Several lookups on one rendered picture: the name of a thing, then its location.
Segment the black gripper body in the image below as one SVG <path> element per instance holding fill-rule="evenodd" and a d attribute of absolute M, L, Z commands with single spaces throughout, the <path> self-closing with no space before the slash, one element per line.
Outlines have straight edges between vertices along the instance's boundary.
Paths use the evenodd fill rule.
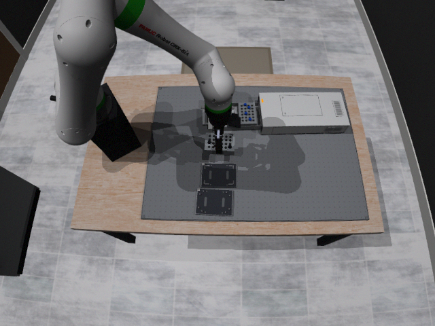
<path fill-rule="evenodd" d="M 209 119 L 210 124 L 215 127 L 216 132 L 218 132 L 218 129 L 220 129 L 220 132 L 221 132 L 222 127 L 227 125 L 228 121 L 229 121 L 229 118 L 223 122 L 214 122 L 214 121 Z"/>

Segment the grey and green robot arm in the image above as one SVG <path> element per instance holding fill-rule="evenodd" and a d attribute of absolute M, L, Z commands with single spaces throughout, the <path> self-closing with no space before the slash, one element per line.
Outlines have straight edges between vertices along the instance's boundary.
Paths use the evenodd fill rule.
<path fill-rule="evenodd" d="M 207 117 L 214 122 L 229 118 L 227 128 L 241 128 L 241 118 L 232 113 L 234 78 L 218 49 L 180 25 L 153 0 L 61 0 L 53 32 L 56 96 L 50 100 L 56 101 L 55 129 L 62 141 L 70 145 L 89 142 L 97 123 L 113 109 L 101 82 L 116 51 L 115 27 L 188 65 L 204 97 L 201 109 Z"/>

